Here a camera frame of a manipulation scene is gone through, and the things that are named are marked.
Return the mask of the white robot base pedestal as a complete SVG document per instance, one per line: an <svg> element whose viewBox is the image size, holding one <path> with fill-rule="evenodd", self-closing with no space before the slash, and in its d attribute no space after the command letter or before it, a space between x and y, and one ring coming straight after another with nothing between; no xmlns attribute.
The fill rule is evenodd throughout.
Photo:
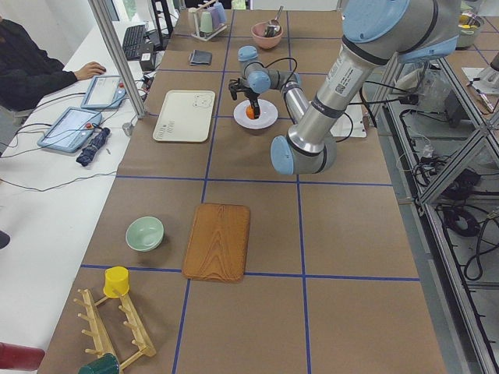
<svg viewBox="0 0 499 374"><path fill-rule="evenodd" d="M345 113L333 125L330 133L339 139L365 138L367 133L363 123L362 104L349 105Z"/></svg>

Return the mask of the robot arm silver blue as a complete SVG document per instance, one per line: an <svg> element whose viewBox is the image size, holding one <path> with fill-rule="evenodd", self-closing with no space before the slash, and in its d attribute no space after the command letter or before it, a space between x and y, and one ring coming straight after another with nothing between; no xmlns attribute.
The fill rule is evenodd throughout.
<svg viewBox="0 0 499 374"><path fill-rule="evenodd" d="M255 115L260 94L280 91L293 124L271 143L273 167L282 175L321 173L336 158L331 128L371 72L393 55L406 63L451 54L459 15L458 1L350 1L343 10L339 56L311 101L294 72L268 69L253 46L239 49L241 76L228 88L233 97L244 93Z"/></svg>

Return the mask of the person's hand on mouse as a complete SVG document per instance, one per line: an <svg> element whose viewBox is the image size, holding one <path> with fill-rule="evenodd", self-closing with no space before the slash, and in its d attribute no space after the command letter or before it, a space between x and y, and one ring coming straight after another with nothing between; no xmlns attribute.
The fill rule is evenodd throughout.
<svg viewBox="0 0 499 374"><path fill-rule="evenodd" d="M103 65L101 65L99 62L88 62L83 67L76 70L74 72L74 75L75 75L77 80L90 79L94 76L99 76L97 74L97 67L101 67L101 66L103 66Z"/></svg>

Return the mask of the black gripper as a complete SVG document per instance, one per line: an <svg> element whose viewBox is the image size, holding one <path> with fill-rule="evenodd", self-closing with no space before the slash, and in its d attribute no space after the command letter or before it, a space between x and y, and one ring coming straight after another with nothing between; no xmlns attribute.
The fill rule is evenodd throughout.
<svg viewBox="0 0 499 374"><path fill-rule="evenodd" d="M248 111L255 111L260 117L260 105L258 104L258 97L260 96L258 93L253 92L251 89L245 91L245 97L249 100Z"/></svg>

